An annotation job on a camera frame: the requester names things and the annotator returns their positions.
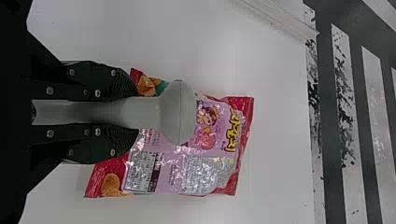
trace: nutrition label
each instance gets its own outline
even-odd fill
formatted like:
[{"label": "nutrition label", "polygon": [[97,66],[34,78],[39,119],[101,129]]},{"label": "nutrition label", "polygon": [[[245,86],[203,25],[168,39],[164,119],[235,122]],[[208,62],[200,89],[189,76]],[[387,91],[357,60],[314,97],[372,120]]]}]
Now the nutrition label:
[{"label": "nutrition label", "polygon": [[155,192],[160,176],[163,154],[138,151],[132,156],[124,188],[126,190]]}]

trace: snack bag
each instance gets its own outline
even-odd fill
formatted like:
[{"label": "snack bag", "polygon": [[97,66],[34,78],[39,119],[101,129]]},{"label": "snack bag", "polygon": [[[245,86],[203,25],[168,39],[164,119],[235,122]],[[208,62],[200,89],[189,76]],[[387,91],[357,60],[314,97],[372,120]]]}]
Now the snack bag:
[{"label": "snack bag", "polygon": [[[168,84],[135,69],[131,79],[146,97],[160,95]],[[155,130],[140,130],[129,153],[95,165],[85,196],[235,195],[253,103],[249,97],[217,100],[197,94],[196,125],[190,141],[174,146]]]}]

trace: red snack bag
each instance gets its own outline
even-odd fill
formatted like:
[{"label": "red snack bag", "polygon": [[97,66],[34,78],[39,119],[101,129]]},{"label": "red snack bag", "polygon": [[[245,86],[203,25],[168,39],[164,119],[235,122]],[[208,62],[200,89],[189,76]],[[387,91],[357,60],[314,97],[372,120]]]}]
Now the red snack bag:
[{"label": "red snack bag", "polygon": [[[167,86],[167,82],[135,69],[131,70],[131,79],[139,94],[146,97],[160,95]],[[155,130],[140,130],[129,153],[95,165],[85,196],[235,195],[253,119],[253,104],[250,97],[218,100],[197,94],[195,135],[189,142],[174,146]],[[118,189],[110,189],[106,184]]]}]

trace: white stripe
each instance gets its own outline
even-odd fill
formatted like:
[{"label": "white stripe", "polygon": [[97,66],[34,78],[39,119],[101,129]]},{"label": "white stripe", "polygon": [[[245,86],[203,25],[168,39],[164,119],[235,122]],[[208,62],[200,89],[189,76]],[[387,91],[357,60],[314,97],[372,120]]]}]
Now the white stripe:
[{"label": "white stripe", "polygon": [[339,120],[341,153],[343,155],[344,196],[346,223],[367,223],[361,169],[361,147],[356,112],[355,91],[350,56],[349,36],[332,25],[332,49],[334,56],[335,83],[338,113],[347,119]]},{"label": "white stripe", "polygon": [[363,0],[363,2],[388,26],[396,31],[396,9],[388,0]]},{"label": "white stripe", "polygon": [[396,174],[381,62],[367,49],[362,51],[382,218],[384,224],[393,224],[396,220]]},{"label": "white stripe", "polygon": [[392,68],[392,74],[393,74],[393,86],[395,90],[395,96],[396,96],[396,70]]},{"label": "white stripe", "polygon": [[[315,11],[304,5],[304,22],[316,29]],[[308,73],[308,82],[313,85],[318,84],[318,51],[316,47],[316,39],[308,40],[311,47],[306,47],[306,70]],[[323,186],[323,160],[322,149],[320,145],[320,109],[316,110],[309,106],[309,122],[311,129],[311,153],[312,153],[312,169],[313,169],[313,185],[314,185],[314,209],[315,223],[326,224],[326,213],[324,208],[324,186]]]}]

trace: cartoon character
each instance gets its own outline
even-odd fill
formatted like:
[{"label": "cartoon character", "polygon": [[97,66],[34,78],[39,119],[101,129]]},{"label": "cartoon character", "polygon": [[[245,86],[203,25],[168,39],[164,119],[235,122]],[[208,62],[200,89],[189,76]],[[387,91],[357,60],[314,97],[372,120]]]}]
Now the cartoon character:
[{"label": "cartoon character", "polygon": [[197,132],[195,144],[201,146],[201,149],[209,150],[216,144],[216,135],[210,131],[210,128],[205,128]]},{"label": "cartoon character", "polygon": [[197,113],[197,122],[206,126],[215,125],[219,118],[219,112],[215,107],[202,106]]}]

